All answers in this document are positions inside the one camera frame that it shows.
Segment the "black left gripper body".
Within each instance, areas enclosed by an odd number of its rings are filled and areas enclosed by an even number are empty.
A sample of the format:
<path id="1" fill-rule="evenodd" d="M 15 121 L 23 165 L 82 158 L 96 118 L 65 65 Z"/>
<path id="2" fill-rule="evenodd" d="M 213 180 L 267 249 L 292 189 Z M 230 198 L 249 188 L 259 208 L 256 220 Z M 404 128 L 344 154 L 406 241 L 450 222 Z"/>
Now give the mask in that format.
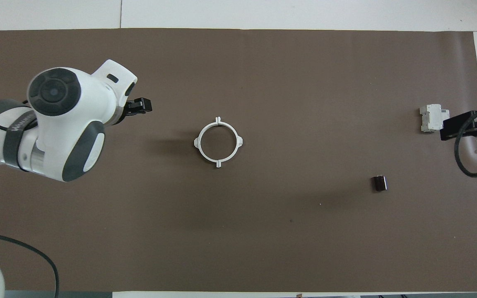
<path id="1" fill-rule="evenodd" d="M 133 111 L 131 110 L 131 106 L 132 104 L 135 103 L 135 101 L 133 100 L 127 100 L 127 102 L 125 103 L 124 107 L 123 107 L 123 110 L 121 112 L 121 114 L 119 115 L 118 119 L 116 120 L 116 122 L 113 124 L 113 125 L 117 125 L 119 124 L 121 121 L 123 121 L 125 119 L 125 117 L 127 116 L 133 116 L 135 115 L 133 113 Z"/>

